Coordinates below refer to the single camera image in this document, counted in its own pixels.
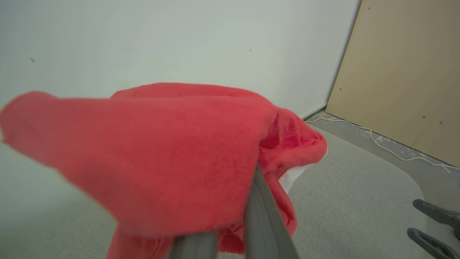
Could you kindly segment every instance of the floor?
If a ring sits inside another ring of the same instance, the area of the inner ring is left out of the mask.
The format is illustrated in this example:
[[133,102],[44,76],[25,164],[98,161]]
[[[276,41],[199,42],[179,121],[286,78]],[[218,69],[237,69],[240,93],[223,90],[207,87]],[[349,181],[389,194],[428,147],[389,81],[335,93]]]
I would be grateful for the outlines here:
[[[307,121],[317,118],[339,119],[326,112],[319,112]],[[318,120],[312,125],[329,132],[343,140],[346,140],[392,164],[409,174],[420,186],[425,200],[446,208],[460,212],[460,171],[446,167],[434,166],[423,160],[403,161],[390,152],[377,146],[371,139],[368,130],[357,128],[345,122],[332,122]],[[400,144],[379,134],[373,133],[372,137],[381,145],[392,150],[400,157],[409,159],[413,157],[424,157],[435,164],[446,165],[426,154]],[[432,219],[428,221],[428,234],[450,245],[460,252],[460,242],[454,237],[452,228],[441,225]]]

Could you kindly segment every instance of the red garment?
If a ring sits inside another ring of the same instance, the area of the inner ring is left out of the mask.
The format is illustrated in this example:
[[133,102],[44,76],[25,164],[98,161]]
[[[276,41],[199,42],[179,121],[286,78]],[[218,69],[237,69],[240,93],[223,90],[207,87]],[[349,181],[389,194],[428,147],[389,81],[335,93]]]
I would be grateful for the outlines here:
[[175,235],[219,229],[243,253],[243,211],[258,162],[287,229],[294,208],[278,178],[318,162],[326,141],[250,91],[158,83],[110,99],[17,97],[0,114],[4,142],[57,169],[119,222],[109,259],[164,258]]

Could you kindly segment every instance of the wire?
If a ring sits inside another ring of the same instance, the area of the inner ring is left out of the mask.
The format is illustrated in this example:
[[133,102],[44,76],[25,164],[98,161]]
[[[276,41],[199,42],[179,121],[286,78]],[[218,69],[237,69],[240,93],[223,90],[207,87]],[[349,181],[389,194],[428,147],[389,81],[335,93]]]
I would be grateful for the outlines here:
[[364,128],[364,127],[361,127],[361,126],[358,126],[358,125],[355,125],[349,121],[346,121],[346,120],[332,120],[332,119],[326,119],[326,118],[318,118],[314,121],[305,121],[307,123],[313,123],[315,121],[318,121],[318,120],[328,120],[328,121],[343,121],[343,122],[346,122],[346,123],[349,123],[355,127],[358,127],[358,128],[361,128],[361,129],[365,129],[365,130],[369,130],[370,131],[370,137],[371,137],[371,140],[373,140],[375,142],[375,144],[377,144],[377,146],[387,150],[387,151],[390,151],[390,153],[392,153],[393,155],[395,155],[397,158],[403,160],[403,161],[412,161],[412,160],[416,160],[416,159],[421,159],[421,160],[425,160],[426,162],[432,164],[432,165],[435,165],[435,166],[440,166],[440,167],[449,167],[449,168],[453,168],[453,169],[457,169],[460,171],[459,168],[455,167],[455,166],[450,166],[450,165],[438,165],[438,164],[434,164],[432,162],[430,162],[429,160],[425,159],[425,158],[422,158],[422,157],[414,157],[414,158],[411,158],[411,159],[404,159],[404,158],[401,158],[400,156],[396,155],[393,151],[391,151],[390,149],[384,147],[384,146],[381,146],[379,143],[377,143],[377,141],[375,139],[372,138],[372,130],[371,129],[368,129],[368,128]]

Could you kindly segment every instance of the wall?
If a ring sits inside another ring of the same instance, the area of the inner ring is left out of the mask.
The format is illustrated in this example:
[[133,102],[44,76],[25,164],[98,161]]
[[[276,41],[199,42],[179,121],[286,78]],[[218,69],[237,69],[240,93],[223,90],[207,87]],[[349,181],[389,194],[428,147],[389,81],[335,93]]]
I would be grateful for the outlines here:
[[[358,0],[3,0],[0,106],[44,90],[109,97],[153,82],[245,88],[299,116],[329,96]],[[0,218],[78,192],[0,147]]]

